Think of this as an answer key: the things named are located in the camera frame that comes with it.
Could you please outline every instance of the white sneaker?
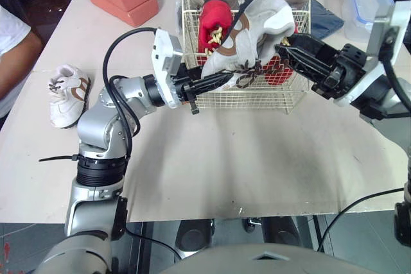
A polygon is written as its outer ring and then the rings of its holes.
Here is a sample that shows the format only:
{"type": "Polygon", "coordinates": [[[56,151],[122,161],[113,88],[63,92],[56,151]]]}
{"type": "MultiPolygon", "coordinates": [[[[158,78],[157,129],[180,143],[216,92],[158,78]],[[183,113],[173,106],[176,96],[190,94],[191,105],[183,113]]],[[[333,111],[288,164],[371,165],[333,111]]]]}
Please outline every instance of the white sneaker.
{"type": "Polygon", "coordinates": [[[90,79],[81,70],[68,64],[56,69],[49,80],[50,120],[57,128],[74,126],[85,112],[90,79]]]}
{"type": "MultiPolygon", "coordinates": [[[[241,67],[254,67],[256,60],[267,64],[276,54],[275,45],[295,29],[290,6],[284,0],[245,0],[232,22],[222,45],[208,58],[201,77],[221,72],[236,72],[241,67]]],[[[234,76],[224,86],[236,84],[234,76]]]]}

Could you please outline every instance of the clear plastic box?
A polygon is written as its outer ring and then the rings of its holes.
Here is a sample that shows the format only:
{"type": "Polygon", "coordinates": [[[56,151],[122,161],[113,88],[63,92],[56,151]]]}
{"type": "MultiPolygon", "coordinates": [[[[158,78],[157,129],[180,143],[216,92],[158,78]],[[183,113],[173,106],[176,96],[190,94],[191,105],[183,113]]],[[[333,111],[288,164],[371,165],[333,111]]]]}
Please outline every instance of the clear plastic box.
{"type": "Polygon", "coordinates": [[[394,0],[344,0],[345,36],[350,40],[368,42],[378,9],[393,4],[394,0]]]}

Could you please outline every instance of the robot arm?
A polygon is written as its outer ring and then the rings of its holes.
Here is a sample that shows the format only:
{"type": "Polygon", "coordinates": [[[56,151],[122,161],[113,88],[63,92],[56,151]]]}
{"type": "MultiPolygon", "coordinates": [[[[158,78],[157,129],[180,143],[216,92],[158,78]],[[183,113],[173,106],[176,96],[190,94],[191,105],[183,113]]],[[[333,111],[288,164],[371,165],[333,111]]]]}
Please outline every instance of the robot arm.
{"type": "MultiPolygon", "coordinates": [[[[154,75],[118,78],[113,86],[128,105],[123,109],[129,132],[157,107],[176,108],[189,102],[193,114],[197,95],[216,89],[232,73],[216,73],[196,80],[196,68],[181,63],[177,37],[156,30],[152,51],[154,75]]],[[[104,88],[98,102],[78,122],[80,138],[77,176],[72,182],[65,233],[68,237],[46,256],[36,273],[106,273],[111,271],[110,241],[125,232],[127,199],[121,197],[127,168],[127,133],[111,96],[104,88]]]]}

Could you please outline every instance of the black cable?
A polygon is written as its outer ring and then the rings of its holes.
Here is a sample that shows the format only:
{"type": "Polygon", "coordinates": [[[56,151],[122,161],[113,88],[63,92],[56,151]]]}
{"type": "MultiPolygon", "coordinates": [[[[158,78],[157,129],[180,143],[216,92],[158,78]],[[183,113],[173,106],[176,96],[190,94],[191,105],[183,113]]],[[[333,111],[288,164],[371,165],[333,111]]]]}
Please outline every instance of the black cable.
{"type": "Polygon", "coordinates": [[[332,220],[331,224],[329,224],[329,226],[327,227],[326,231],[324,231],[324,234],[321,237],[320,243],[319,243],[319,247],[317,248],[317,251],[321,251],[321,248],[324,246],[324,242],[326,240],[326,236],[328,235],[328,232],[330,231],[330,229],[332,228],[332,226],[334,226],[334,224],[337,222],[337,220],[344,214],[346,213],[349,209],[351,209],[352,207],[354,207],[355,205],[358,205],[360,202],[363,202],[364,200],[370,199],[370,198],[374,198],[374,197],[378,197],[381,195],[386,195],[386,194],[392,194],[392,193],[397,193],[397,192],[402,192],[404,191],[404,187],[400,188],[400,189],[390,189],[388,191],[383,191],[383,192],[379,192],[379,193],[375,193],[375,194],[371,194],[368,195],[366,197],[360,198],[356,201],[354,201],[352,204],[348,205],[343,211],[341,211],[340,213],[338,213],[338,215],[332,220]]]}
{"type": "Polygon", "coordinates": [[[139,118],[137,117],[137,115],[134,113],[134,111],[130,108],[130,106],[127,104],[127,102],[125,101],[125,99],[122,97],[122,95],[118,92],[114,81],[118,80],[118,79],[123,79],[123,78],[128,78],[122,75],[114,75],[110,77],[109,83],[111,86],[111,89],[113,90],[113,93],[115,95],[115,97],[117,98],[117,100],[120,101],[120,103],[123,105],[123,107],[127,110],[127,112],[130,114],[130,116],[132,116],[135,124],[136,124],[136,130],[133,133],[133,137],[136,136],[141,129],[141,125],[140,125],[140,121],[139,118]]]}
{"type": "Polygon", "coordinates": [[[392,89],[397,94],[402,104],[404,104],[405,108],[409,112],[411,112],[411,100],[405,93],[404,89],[399,84],[397,76],[394,72],[394,69],[392,68],[391,60],[384,59],[382,63],[384,65],[385,74],[387,75],[388,81],[390,82],[392,89]]]}
{"type": "Polygon", "coordinates": [[[41,158],[39,162],[46,162],[48,160],[78,160],[78,154],[60,155],[58,157],[41,158]]]}
{"type": "Polygon", "coordinates": [[[132,146],[133,146],[133,145],[132,145],[132,134],[131,134],[131,131],[130,131],[130,127],[128,126],[127,119],[126,119],[126,116],[125,116],[125,114],[124,114],[124,111],[123,111],[123,109],[121,108],[120,102],[119,102],[119,100],[117,100],[117,97],[116,97],[116,95],[115,95],[115,93],[114,93],[116,90],[113,90],[113,88],[112,88],[111,85],[110,85],[109,78],[108,78],[108,76],[107,76],[107,66],[108,66],[108,64],[109,64],[109,59],[110,59],[110,56],[111,56],[114,48],[115,48],[122,40],[124,40],[125,38],[127,38],[127,37],[129,37],[129,36],[131,36],[131,35],[133,35],[133,34],[135,34],[135,33],[146,32],[146,31],[148,31],[148,32],[153,32],[153,33],[155,34],[156,28],[150,28],[150,27],[137,28],[137,29],[130,30],[129,32],[126,32],[126,33],[124,33],[123,35],[121,35],[120,37],[118,37],[118,38],[110,45],[109,49],[107,50],[107,52],[106,52],[106,54],[105,54],[104,61],[103,61],[103,81],[104,81],[104,86],[105,86],[105,88],[106,88],[106,90],[107,90],[107,93],[109,94],[109,96],[110,96],[110,98],[111,98],[114,106],[116,107],[116,109],[117,109],[117,111],[118,111],[118,114],[119,114],[119,117],[120,117],[120,121],[121,121],[121,124],[123,125],[124,131],[125,131],[125,135],[126,135],[126,138],[127,138],[127,152],[126,152],[125,170],[126,170],[126,168],[127,168],[128,160],[130,159],[131,152],[132,152],[132,146]]]}
{"type": "Polygon", "coordinates": [[[127,233],[128,235],[131,235],[132,237],[138,237],[139,239],[147,240],[147,241],[153,242],[153,243],[155,243],[155,244],[161,245],[161,246],[167,248],[168,250],[172,251],[172,252],[174,253],[174,255],[177,257],[177,259],[178,259],[178,260],[181,260],[181,256],[179,255],[179,253],[177,253],[177,251],[176,251],[174,248],[172,248],[170,245],[168,245],[168,244],[166,244],[166,243],[164,243],[164,242],[161,242],[161,241],[152,239],[152,238],[150,238],[150,237],[145,237],[145,236],[143,236],[143,235],[135,234],[135,233],[129,231],[128,228],[126,228],[126,233],[127,233]]]}

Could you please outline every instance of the table surface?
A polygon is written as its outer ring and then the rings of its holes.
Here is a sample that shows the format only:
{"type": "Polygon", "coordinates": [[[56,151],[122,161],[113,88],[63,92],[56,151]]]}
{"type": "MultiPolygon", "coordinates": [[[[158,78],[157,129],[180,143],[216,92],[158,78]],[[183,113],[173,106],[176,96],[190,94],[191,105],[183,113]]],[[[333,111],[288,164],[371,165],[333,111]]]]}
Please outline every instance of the table surface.
{"type": "MultiPolygon", "coordinates": [[[[176,34],[175,2],[144,26],[176,34]]],[[[319,0],[341,15],[342,0],[319,0]]],[[[38,159],[78,150],[76,129],[53,128],[48,78],[69,63],[92,80],[93,104],[103,86],[103,56],[131,27],[95,7],[72,0],[0,132],[0,221],[64,221],[76,162],[38,159]]],[[[336,48],[344,31],[325,40],[336,48]]],[[[153,73],[149,33],[128,38],[114,51],[109,75],[153,73]]],[[[365,44],[351,42],[365,50],[365,44]]],[[[411,56],[401,48],[396,71],[410,78],[411,56]]],[[[278,110],[158,108],[141,120],[134,137],[123,196],[129,221],[236,218],[338,212],[367,194],[401,187],[407,156],[358,111],[340,108],[314,92],[290,115],[278,110]]],[[[401,193],[365,201],[354,211],[393,209],[401,193]]]]}

